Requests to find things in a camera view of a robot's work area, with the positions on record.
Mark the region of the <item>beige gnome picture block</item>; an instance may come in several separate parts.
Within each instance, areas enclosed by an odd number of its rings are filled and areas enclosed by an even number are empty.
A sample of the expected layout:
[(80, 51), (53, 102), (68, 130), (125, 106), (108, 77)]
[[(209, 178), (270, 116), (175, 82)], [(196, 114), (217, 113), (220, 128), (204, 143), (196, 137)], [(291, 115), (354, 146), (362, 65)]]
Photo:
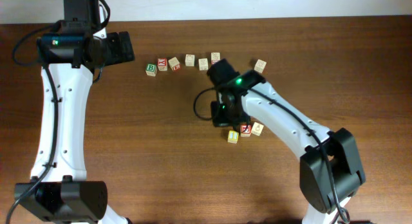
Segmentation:
[(262, 131), (263, 131), (263, 128), (264, 128), (264, 125), (263, 125), (263, 124), (260, 124), (260, 123), (258, 123), (258, 122), (254, 122), (254, 124), (253, 124), (253, 126), (252, 126), (251, 133), (252, 133), (253, 135), (260, 136), (261, 133), (262, 133)]

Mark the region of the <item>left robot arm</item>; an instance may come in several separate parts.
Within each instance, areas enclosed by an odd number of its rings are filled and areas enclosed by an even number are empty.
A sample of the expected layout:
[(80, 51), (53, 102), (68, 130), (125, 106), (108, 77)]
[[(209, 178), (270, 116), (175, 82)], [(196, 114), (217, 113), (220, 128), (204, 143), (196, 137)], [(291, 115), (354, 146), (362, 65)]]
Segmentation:
[(107, 33), (105, 0), (63, 0), (62, 20), (35, 31), (44, 100), (41, 137), (28, 183), (14, 205), (44, 222), (128, 223), (108, 204), (102, 181), (89, 181), (84, 161), (86, 104), (106, 66), (131, 62), (127, 32)]

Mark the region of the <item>red letter E block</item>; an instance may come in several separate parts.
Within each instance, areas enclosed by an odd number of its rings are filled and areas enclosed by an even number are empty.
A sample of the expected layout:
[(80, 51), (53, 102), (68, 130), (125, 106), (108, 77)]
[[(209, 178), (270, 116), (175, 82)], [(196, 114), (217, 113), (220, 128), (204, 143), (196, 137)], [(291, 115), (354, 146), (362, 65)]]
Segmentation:
[(250, 124), (240, 125), (240, 136), (249, 137), (252, 134), (252, 126)]

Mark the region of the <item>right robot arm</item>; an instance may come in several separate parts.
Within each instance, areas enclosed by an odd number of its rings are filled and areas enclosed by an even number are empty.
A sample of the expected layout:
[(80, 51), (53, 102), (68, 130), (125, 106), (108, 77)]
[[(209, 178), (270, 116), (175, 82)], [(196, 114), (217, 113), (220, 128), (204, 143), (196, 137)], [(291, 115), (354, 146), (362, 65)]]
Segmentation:
[(253, 131), (267, 127), (299, 160), (299, 186), (308, 202), (302, 222), (349, 223), (345, 205), (366, 181), (355, 137), (345, 128), (331, 131), (308, 118), (254, 70), (242, 75), (222, 59), (207, 76), (216, 92), (214, 126), (239, 129), (255, 118)]

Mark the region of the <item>beige blue-sided H block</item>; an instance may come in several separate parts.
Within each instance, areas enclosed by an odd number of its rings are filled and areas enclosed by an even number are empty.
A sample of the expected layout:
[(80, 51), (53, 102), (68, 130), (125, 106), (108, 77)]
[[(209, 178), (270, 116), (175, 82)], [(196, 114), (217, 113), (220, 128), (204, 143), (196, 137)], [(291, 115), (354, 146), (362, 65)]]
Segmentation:
[(257, 71), (258, 73), (263, 73), (267, 63), (261, 59), (258, 59), (257, 62), (255, 63), (254, 70)]

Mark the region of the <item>yellow letter I block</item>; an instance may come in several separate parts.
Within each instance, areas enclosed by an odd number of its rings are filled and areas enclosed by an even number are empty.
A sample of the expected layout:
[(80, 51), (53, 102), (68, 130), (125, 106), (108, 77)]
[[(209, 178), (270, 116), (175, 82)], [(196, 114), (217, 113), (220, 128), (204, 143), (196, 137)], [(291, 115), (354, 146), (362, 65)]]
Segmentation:
[(238, 142), (238, 139), (239, 133), (237, 131), (229, 131), (227, 138), (228, 143), (236, 144)]

